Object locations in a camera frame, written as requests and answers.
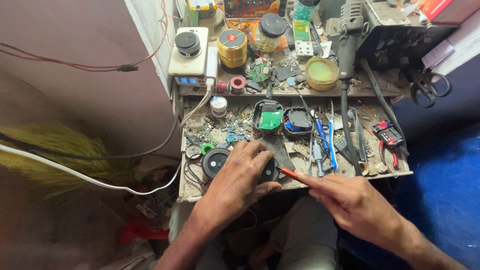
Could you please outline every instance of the gold cylindrical speaker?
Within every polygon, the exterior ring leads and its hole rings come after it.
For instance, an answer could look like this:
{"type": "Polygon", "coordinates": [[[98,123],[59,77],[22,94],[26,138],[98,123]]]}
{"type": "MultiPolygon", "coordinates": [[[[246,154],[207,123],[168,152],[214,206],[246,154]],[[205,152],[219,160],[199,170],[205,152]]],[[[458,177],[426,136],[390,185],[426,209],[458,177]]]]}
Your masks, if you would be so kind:
{"type": "Polygon", "coordinates": [[[216,42],[222,68],[233,74],[241,72],[247,62],[247,36],[238,29],[227,29],[216,42]]]}

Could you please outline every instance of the red screwdriver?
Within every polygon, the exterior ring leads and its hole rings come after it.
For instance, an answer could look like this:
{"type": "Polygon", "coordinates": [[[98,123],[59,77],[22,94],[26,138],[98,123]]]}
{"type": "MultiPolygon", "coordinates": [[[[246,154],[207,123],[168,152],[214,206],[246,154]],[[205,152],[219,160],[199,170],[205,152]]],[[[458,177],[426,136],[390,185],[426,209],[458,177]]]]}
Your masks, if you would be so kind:
{"type": "Polygon", "coordinates": [[[300,182],[300,183],[303,184],[303,182],[298,179],[297,174],[294,173],[294,172],[292,172],[291,170],[285,169],[285,168],[280,168],[280,167],[278,167],[278,166],[275,166],[275,168],[276,168],[277,170],[279,170],[281,173],[283,173],[284,175],[286,175],[286,176],[288,176],[288,177],[290,177],[290,178],[292,178],[292,179],[295,179],[295,180],[297,180],[298,182],[300,182]]]}

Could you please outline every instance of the plastic case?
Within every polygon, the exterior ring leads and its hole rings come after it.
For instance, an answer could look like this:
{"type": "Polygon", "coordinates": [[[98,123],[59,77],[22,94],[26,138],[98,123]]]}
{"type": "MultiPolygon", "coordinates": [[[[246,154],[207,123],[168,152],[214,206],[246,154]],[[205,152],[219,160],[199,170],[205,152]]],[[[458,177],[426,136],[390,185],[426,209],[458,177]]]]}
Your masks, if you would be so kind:
{"type": "Polygon", "coordinates": [[[273,128],[273,129],[263,129],[263,128],[259,127],[259,123],[260,123],[260,120],[261,120],[261,117],[262,117],[262,108],[263,108],[264,104],[275,104],[277,109],[282,110],[282,112],[283,112],[283,107],[280,103],[278,103],[276,101],[273,101],[273,100],[269,100],[269,99],[260,100],[260,101],[257,102],[257,104],[255,104],[255,106],[253,108],[252,127],[255,130],[259,130],[259,131],[277,131],[280,128],[281,124],[278,125],[278,127],[273,128]]]}
{"type": "Polygon", "coordinates": [[[285,121],[285,119],[288,118],[288,113],[291,110],[307,111],[307,110],[305,110],[304,107],[290,107],[283,112],[282,121],[284,121],[283,122],[283,133],[285,134],[285,136],[295,137],[295,136],[305,136],[307,134],[310,134],[315,128],[315,125],[313,124],[313,122],[312,122],[311,127],[307,131],[293,132],[293,131],[291,131],[287,128],[287,122],[288,121],[285,121]]]}

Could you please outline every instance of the red wire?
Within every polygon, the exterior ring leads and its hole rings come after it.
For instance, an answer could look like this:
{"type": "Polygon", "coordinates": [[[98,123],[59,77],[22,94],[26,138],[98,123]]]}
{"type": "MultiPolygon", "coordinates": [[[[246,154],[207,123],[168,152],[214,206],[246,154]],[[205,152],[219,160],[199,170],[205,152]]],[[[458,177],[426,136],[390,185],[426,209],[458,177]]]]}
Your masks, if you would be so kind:
{"type": "Polygon", "coordinates": [[[219,6],[217,6],[217,7],[223,12],[223,14],[226,14],[225,11],[221,7],[219,7],[219,6]]]}
{"type": "MultiPolygon", "coordinates": [[[[162,5],[161,5],[161,9],[163,11],[163,13],[165,14],[165,16],[167,17],[171,17],[171,18],[176,18],[176,19],[180,19],[178,17],[174,17],[174,16],[170,16],[170,15],[167,15],[167,12],[165,11],[165,0],[162,1],[162,5]]],[[[169,37],[168,37],[168,34],[167,34],[167,31],[166,29],[168,29],[168,20],[167,22],[165,23],[164,21],[160,21],[160,25],[162,27],[162,30],[164,32],[164,35],[165,35],[165,38],[167,39],[167,42],[173,46],[171,43],[170,43],[170,40],[169,40],[169,37]]],[[[110,72],[110,71],[116,71],[117,68],[120,68],[120,67],[124,67],[124,66],[135,66],[135,65],[138,65],[148,59],[151,59],[154,55],[156,55],[156,53],[160,50],[160,47],[161,47],[162,43],[160,43],[157,47],[157,49],[152,53],[150,54],[149,56],[145,57],[144,59],[138,61],[138,62],[135,62],[135,63],[130,63],[130,64],[124,64],[124,65],[118,65],[118,66],[90,66],[90,65],[83,65],[83,64],[77,64],[77,63],[71,63],[71,62],[64,62],[64,61],[61,61],[61,60],[57,60],[57,59],[53,59],[53,58],[48,58],[48,57],[43,57],[43,56],[38,56],[38,55],[35,55],[35,54],[32,54],[30,52],[27,52],[27,51],[24,51],[22,49],[19,49],[15,46],[12,46],[12,45],[9,45],[9,44],[6,44],[6,43],[2,43],[0,42],[0,46],[3,46],[3,47],[7,47],[7,48],[10,48],[10,49],[13,49],[13,50],[16,50],[18,52],[21,52],[23,54],[26,54],[26,55],[29,55],[29,56],[32,56],[32,57],[26,57],[26,56],[22,56],[22,55],[18,55],[18,54],[15,54],[15,53],[12,53],[12,52],[8,52],[8,51],[5,51],[5,50],[2,50],[0,49],[0,52],[3,52],[5,54],[8,54],[8,55],[11,55],[11,56],[14,56],[14,57],[17,57],[17,58],[20,58],[20,59],[25,59],[25,60],[31,60],[31,61],[44,61],[44,62],[54,62],[54,63],[58,63],[58,64],[64,64],[64,65],[68,65],[70,67],[73,67],[73,68],[76,68],[76,69],[80,69],[80,70],[83,70],[83,71],[89,71],[89,72],[110,72]]]]}
{"type": "Polygon", "coordinates": [[[165,22],[164,22],[164,21],[161,21],[161,22],[160,22],[160,26],[162,27],[163,33],[165,33],[165,36],[166,36],[166,38],[167,38],[168,44],[169,44],[170,46],[172,46],[172,47],[175,47],[174,45],[172,45],[172,44],[170,43],[170,37],[168,36],[167,31],[166,31],[165,29],[163,29],[163,24],[162,24],[162,23],[165,23],[165,22]]]}

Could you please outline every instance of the yellow flux container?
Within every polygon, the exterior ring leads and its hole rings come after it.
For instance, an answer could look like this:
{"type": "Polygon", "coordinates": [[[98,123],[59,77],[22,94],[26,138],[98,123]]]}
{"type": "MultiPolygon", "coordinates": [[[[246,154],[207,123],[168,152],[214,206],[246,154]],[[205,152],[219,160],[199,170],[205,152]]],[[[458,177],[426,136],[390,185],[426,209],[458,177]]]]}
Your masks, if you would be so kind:
{"type": "Polygon", "coordinates": [[[338,67],[329,60],[312,57],[305,66],[307,83],[315,90],[327,91],[338,81],[338,67]]]}

